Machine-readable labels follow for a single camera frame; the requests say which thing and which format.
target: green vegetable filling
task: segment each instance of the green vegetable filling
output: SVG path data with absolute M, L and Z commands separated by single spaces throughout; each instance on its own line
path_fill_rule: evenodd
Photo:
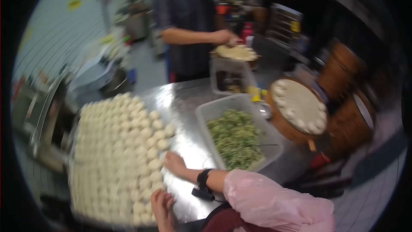
M 228 170 L 248 169 L 263 157 L 259 149 L 258 129 L 251 114 L 226 110 L 223 117 L 207 123 L 220 156 Z

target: forearm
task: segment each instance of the forearm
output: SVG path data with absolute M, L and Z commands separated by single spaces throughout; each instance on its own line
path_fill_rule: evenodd
M 169 28 L 162 32 L 162 38 L 167 44 L 197 44 L 212 43 L 210 32 L 193 32 L 186 29 Z
M 197 176 L 203 171 L 204 169 L 185 169 L 180 176 L 194 184 L 197 184 Z M 208 188 L 212 189 L 214 192 L 223 192 L 224 186 L 224 179 L 226 178 L 228 171 L 224 170 L 211 170 L 208 173 L 208 179 L 206 181 L 206 185 Z

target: man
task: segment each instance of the man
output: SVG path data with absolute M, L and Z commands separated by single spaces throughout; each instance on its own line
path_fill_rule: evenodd
M 175 81 L 209 77 L 209 52 L 214 44 L 238 37 L 225 29 L 213 0 L 154 0 L 154 15 Z

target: wooden handle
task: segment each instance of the wooden handle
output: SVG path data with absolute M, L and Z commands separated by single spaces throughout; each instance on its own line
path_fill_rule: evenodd
M 315 142 L 313 142 L 313 140 L 308 140 L 308 144 L 309 144 L 309 149 L 310 149 L 312 152 L 316 152 Z

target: dark shirt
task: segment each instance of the dark shirt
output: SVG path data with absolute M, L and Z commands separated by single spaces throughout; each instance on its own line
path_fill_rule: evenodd
M 154 0 L 154 17 L 161 30 L 181 28 L 214 32 L 216 13 L 213 0 Z M 212 44 L 169 46 L 170 68 L 180 75 L 196 75 L 209 69 Z

